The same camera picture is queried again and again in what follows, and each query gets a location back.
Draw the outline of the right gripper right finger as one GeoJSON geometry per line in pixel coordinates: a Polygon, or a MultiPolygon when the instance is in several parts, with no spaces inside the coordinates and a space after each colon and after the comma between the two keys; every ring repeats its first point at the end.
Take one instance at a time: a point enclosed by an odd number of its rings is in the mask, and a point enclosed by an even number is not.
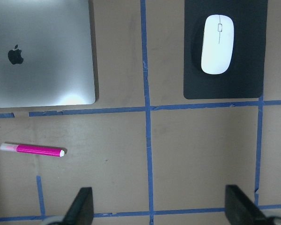
{"type": "Polygon", "coordinates": [[[231,225],[274,225],[237,185],[226,185],[224,208],[231,225]]]}

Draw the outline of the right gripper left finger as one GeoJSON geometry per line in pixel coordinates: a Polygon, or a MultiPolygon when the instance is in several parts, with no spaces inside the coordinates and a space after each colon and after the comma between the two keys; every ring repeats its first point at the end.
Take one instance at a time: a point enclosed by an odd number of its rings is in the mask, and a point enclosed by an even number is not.
{"type": "Polygon", "coordinates": [[[65,214],[63,225],[91,225],[94,219],[92,187],[82,187],[65,214]]]}

